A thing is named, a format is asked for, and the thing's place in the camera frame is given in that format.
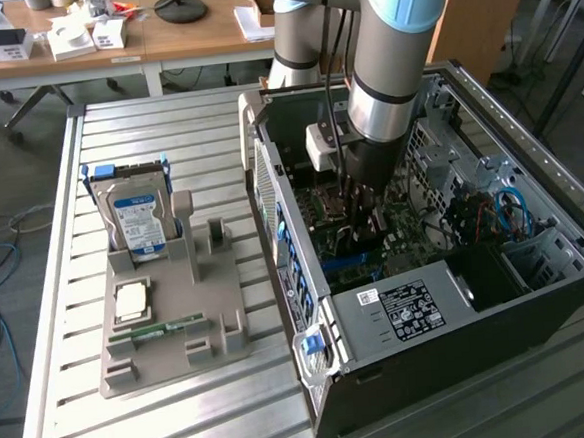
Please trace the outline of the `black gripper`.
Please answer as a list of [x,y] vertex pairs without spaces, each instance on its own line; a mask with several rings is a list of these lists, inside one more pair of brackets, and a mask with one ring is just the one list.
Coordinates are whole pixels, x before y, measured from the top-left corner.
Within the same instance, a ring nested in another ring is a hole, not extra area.
[[402,147],[402,137],[391,142],[358,140],[350,143],[344,161],[349,185],[371,189],[374,196],[381,197],[392,181]]

